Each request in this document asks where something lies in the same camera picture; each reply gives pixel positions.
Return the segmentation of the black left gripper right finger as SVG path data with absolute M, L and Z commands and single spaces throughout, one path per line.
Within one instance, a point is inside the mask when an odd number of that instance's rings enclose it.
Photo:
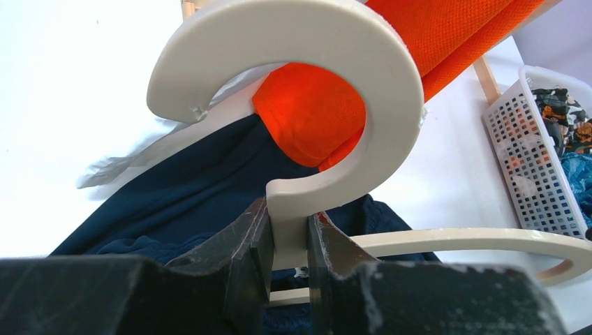
M 564 334 L 526 273 L 497 265 L 384 262 L 325 214 L 308 219 L 314 334 Z

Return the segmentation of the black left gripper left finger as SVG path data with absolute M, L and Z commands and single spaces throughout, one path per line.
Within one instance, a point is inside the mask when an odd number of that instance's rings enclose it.
M 138 255 L 1 262 L 2 334 L 259 334 L 274 244 L 267 204 L 166 265 Z

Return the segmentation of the navy blue shorts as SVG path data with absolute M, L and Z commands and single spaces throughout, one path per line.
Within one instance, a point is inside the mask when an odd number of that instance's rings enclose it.
M 50 255 L 137 254 L 166 264 L 232 223 L 269 181 L 316 173 L 284 154 L 251 115 L 128 182 Z M 411 230 L 370 195 L 327 214 L 349 236 Z M 262 334 L 312 334 L 309 304 L 268 308 Z

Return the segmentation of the clear plastic basket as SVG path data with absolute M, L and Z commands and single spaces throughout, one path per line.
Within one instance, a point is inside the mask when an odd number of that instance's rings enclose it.
M 483 122 L 524 229 L 584 239 L 588 230 L 554 143 L 531 93 L 566 88 L 591 114 L 591 86 L 538 66 L 523 66 L 517 81 L 486 112 Z

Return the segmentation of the wooden hanger of navy shorts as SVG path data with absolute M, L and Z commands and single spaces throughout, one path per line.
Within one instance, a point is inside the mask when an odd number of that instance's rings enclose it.
M 306 263 L 308 216 L 353 201 L 401 166 L 424 102 L 540 1 L 217 1 L 172 35 L 147 106 L 198 123 L 234 76 L 278 64 L 253 96 L 289 157 L 318 174 L 266 186 L 275 270 Z

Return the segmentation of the blue patterned shorts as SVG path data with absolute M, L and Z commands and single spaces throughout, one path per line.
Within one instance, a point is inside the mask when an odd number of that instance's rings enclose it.
M 566 153 L 561 165 L 586 226 L 591 228 L 591 154 Z

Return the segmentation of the camouflage orange grey shorts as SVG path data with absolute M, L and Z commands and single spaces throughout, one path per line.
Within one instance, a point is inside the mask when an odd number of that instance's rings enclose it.
M 531 93 L 557 155 L 591 153 L 591 114 L 568 89 L 534 89 Z

